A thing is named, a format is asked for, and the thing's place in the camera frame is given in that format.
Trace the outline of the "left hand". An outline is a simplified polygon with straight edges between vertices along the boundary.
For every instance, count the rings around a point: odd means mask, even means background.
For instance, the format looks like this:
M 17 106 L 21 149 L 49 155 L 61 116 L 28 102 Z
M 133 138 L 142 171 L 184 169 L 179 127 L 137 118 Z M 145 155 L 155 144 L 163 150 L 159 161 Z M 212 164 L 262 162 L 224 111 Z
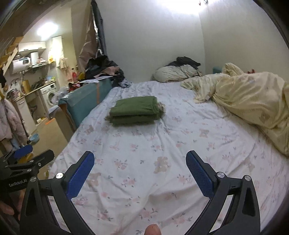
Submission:
M 15 192 L 1 192 L 1 211 L 4 214 L 12 215 L 20 221 L 21 208 L 25 196 L 25 189 Z

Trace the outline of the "right hand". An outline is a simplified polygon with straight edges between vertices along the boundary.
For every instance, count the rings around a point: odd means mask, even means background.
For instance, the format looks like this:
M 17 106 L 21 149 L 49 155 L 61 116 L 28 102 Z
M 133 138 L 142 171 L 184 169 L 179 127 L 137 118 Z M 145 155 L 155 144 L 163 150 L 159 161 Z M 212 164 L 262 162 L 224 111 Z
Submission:
M 145 229 L 144 235 L 161 235 L 161 230 L 157 224 L 151 224 Z

